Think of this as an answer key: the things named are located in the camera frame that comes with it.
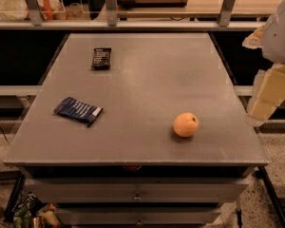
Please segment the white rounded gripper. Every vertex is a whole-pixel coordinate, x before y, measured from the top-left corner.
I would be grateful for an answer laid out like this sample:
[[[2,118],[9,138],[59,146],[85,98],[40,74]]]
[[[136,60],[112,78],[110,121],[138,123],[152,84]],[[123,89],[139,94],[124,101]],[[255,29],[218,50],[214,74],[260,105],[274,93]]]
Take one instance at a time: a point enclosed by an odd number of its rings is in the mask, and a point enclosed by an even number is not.
[[[266,122],[285,101],[285,0],[268,18],[265,27],[257,28],[242,45],[249,49],[262,47],[264,58],[279,63],[257,72],[247,106],[247,117],[252,122]]]

